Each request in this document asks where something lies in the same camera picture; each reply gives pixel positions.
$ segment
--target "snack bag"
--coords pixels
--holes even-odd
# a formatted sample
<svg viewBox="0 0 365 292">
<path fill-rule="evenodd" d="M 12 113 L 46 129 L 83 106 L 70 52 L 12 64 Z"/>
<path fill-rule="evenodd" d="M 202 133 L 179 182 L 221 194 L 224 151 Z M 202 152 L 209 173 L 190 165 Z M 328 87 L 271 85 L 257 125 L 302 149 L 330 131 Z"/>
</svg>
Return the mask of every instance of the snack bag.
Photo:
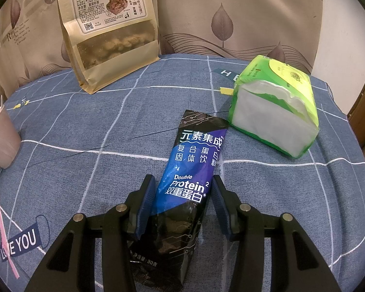
<svg viewBox="0 0 365 292">
<path fill-rule="evenodd" d="M 228 121 L 186 110 L 145 233 L 130 246 L 134 279 L 178 292 L 191 262 Z"/>
<path fill-rule="evenodd" d="M 152 0 L 58 0 L 80 87 L 92 94 L 158 60 Z"/>
<path fill-rule="evenodd" d="M 299 158 L 319 131 L 310 78 L 258 55 L 234 84 L 228 120 L 239 131 Z"/>
</svg>

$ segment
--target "beige curtain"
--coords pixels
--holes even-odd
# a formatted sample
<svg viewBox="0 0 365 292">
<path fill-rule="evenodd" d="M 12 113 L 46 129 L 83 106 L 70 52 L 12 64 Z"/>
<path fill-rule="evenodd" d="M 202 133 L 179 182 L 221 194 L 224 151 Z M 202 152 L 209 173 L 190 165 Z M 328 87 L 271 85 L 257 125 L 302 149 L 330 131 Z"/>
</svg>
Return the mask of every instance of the beige curtain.
<svg viewBox="0 0 365 292">
<path fill-rule="evenodd" d="M 158 0 L 163 54 L 264 54 L 312 70 L 322 0 Z M 8 0 L 0 10 L 0 95 L 70 67 L 57 0 Z"/>
</svg>

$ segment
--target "pink stripe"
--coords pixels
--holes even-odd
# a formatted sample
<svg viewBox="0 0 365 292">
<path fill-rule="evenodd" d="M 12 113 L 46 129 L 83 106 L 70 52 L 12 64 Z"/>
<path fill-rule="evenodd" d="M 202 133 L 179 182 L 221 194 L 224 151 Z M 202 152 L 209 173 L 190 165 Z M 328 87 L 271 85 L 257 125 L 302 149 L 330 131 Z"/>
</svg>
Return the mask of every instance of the pink stripe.
<svg viewBox="0 0 365 292">
<path fill-rule="evenodd" d="M 4 222 L 3 222 L 3 216 L 1 215 L 1 211 L 0 211 L 0 234 L 1 234 L 1 244 L 3 245 L 3 249 L 7 255 L 8 262 L 10 263 L 10 266 L 11 266 L 12 272 L 15 275 L 15 278 L 18 279 L 20 276 L 19 276 L 18 271 L 16 270 L 14 262 L 10 258 L 10 251 L 8 249 L 7 236 L 5 235 Z"/>
</svg>

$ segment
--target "green tissue package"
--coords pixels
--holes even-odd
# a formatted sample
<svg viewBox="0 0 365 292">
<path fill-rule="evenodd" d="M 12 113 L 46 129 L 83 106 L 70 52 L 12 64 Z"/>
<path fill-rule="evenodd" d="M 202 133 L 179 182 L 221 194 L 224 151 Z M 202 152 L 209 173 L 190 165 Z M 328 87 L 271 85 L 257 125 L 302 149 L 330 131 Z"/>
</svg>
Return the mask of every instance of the green tissue package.
<svg viewBox="0 0 365 292">
<path fill-rule="evenodd" d="M 308 150 L 319 131 L 308 75 L 262 55 L 236 80 L 228 119 L 239 131 L 294 158 Z"/>
</svg>

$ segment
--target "black snack packet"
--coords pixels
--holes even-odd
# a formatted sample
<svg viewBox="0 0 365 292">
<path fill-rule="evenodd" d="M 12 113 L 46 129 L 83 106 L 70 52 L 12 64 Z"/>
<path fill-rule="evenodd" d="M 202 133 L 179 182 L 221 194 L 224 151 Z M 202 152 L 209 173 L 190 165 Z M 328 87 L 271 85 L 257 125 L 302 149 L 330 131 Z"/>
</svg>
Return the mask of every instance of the black snack packet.
<svg viewBox="0 0 365 292">
<path fill-rule="evenodd" d="M 183 289 L 227 128 L 224 119 L 185 111 L 146 231 L 130 246 L 135 281 L 163 292 Z"/>
</svg>

